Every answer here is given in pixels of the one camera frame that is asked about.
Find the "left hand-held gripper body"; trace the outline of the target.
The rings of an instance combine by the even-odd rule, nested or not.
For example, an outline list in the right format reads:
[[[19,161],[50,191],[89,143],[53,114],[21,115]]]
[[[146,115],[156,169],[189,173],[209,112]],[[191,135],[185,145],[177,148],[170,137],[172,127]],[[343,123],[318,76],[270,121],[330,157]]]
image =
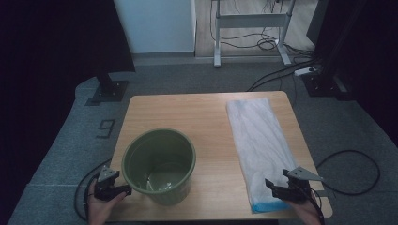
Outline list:
[[[110,184],[110,178],[114,172],[114,170],[110,169],[107,166],[103,166],[102,169],[99,171],[97,183],[94,190],[94,196],[97,199],[100,199],[102,201],[110,201],[116,196],[115,185]]]

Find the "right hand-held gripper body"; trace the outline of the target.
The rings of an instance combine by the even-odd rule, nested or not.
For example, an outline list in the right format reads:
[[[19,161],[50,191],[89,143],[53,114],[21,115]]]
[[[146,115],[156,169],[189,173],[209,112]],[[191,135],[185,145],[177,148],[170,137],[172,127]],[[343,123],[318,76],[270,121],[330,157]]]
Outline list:
[[[290,181],[288,187],[283,191],[283,200],[294,203],[303,203],[311,196],[310,181],[322,181],[323,178],[302,167],[297,167],[288,173]]]

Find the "white plastic bag blue band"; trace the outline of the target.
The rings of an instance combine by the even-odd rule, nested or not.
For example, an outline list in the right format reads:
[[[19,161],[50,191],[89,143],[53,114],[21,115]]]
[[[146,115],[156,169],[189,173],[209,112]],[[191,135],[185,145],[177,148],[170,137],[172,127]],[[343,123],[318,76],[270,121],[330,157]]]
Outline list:
[[[267,180],[285,187],[283,170],[297,168],[280,123],[267,98],[231,100],[226,103],[239,164],[254,213],[286,210],[288,205],[272,196]]]

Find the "green plastic bucket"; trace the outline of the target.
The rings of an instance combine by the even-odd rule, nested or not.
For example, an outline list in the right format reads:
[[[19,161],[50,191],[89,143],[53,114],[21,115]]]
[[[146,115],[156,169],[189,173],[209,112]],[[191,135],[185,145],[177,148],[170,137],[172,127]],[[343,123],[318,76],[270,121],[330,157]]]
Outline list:
[[[195,163],[195,148],[185,134],[158,128],[130,143],[121,171],[130,187],[154,203],[175,205],[189,195]]]

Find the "person's left hand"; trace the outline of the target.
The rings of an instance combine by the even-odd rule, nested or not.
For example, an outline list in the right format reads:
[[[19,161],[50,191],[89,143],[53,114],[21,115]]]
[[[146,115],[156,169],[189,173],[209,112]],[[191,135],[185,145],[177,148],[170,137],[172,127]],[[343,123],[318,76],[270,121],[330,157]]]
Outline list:
[[[94,196],[96,183],[97,180],[94,180],[90,184],[89,196],[87,197],[88,225],[104,225],[113,208],[127,196],[125,192],[122,192],[108,202],[101,201]]]

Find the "person's right hand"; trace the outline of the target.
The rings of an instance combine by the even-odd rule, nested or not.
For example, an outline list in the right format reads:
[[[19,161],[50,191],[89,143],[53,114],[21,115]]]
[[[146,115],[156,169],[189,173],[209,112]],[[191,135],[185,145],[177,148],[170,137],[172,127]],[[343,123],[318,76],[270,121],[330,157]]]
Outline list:
[[[313,206],[315,201],[314,196],[309,201],[305,203],[294,203],[290,201],[285,201],[297,214],[297,216],[302,220],[305,225],[322,225],[318,211]]]

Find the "black metal stand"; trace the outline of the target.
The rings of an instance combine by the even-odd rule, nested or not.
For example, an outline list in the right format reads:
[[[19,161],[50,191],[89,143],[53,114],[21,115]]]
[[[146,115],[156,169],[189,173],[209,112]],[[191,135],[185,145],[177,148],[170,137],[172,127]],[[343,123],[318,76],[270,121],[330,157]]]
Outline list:
[[[86,106],[99,106],[103,102],[120,102],[126,89],[128,81],[113,81],[109,74],[102,73],[97,76],[99,86],[93,97],[85,103]]]
[[[339,84],[335,81],[335,74],[343,56],[344,43],[367,2],[367,0],[324,1],[328,1],[328,5],[314,52],[314,59],[320,60],[320,68],[302,75],[311,97],[337,97],[342,94]]]

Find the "white power strip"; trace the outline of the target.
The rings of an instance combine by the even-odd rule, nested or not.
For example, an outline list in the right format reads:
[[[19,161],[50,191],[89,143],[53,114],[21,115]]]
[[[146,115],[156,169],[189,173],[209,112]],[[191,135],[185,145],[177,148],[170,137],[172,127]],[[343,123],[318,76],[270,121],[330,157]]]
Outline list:
[[[305,68],[301,68],[301,69],[297,69],[294,71],[294,75],[295,76],[302,76],[302,75],[306,75],[312,72],[316,72],[316,68],[315,67],[305,67]]]

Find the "black curtain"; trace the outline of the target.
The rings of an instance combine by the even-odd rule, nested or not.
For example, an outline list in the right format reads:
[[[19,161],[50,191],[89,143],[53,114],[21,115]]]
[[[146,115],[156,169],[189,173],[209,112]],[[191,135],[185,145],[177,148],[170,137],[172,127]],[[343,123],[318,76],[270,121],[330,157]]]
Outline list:
[[[115,0],[0,0],[0,225],[53,144],[77,85],[133,69]]]
[[[307,32],[317,42],[327,5],[318,0]],[[398,0],[367,0],[344,43],[335,81],[342,91],[335,98],[357,101],[398,146]]]

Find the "white cabinet panel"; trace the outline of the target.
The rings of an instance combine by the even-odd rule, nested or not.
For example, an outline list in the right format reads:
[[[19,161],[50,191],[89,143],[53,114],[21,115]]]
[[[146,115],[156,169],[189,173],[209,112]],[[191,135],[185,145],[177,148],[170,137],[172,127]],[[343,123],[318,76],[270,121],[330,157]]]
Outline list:
[[[115,7],[132,53],[194,52],[194,0],[115,0]]]

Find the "white metal desk frame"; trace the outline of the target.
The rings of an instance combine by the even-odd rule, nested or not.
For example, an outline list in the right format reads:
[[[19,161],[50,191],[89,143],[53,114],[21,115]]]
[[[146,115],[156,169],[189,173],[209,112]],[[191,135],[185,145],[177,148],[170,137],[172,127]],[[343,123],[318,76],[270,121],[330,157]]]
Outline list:
[[[213,65],[215,68],[219,68],[222,64],[221,61],[221,38],[220,31],[228,28],[259,28],[259,27],[270,27],[280,28],[281,33],[275,40],[276,48],[279,52],[283,63],[286,66],[292,64],[287,52],[284,47],[284,41],[287,34],[287,30],[293,15],[294,6],[296,0],[291,0],[288,10],[285,13],[264,13],[264,14],[221,14],[221,0],[211,0],[216,2],[215,12],[215,40],[214,40],[214,53],[213,53]]]

